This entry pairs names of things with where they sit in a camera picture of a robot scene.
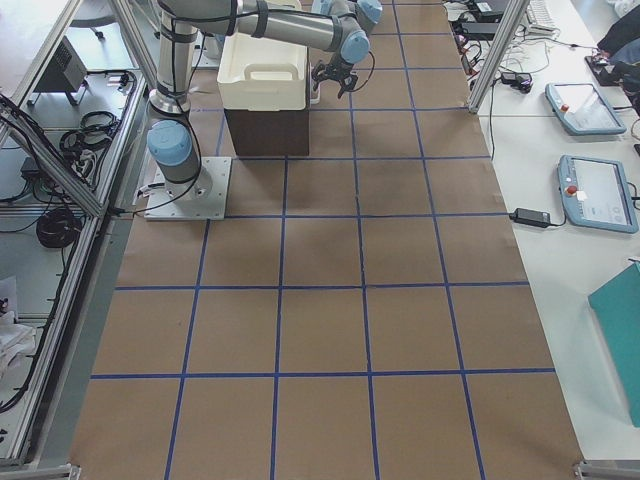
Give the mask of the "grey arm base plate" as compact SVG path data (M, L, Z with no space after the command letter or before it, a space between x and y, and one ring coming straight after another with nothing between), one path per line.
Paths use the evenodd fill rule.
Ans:
M148 192L144 217L148 220L222 220L226 211L231 173L231 157L204 157L202 170L193 187L189 183L167 183L155 166L154 183L161 186Z

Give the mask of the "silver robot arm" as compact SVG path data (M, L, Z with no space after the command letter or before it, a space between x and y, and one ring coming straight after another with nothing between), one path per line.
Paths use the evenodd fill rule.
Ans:
M223 37L217 83L236 154L304 157L310 151L310 93L325 81L357 88L370 54L377 1L162 1L161 46L147 149L171 202L203 201L212 189L189 116L198 35Z

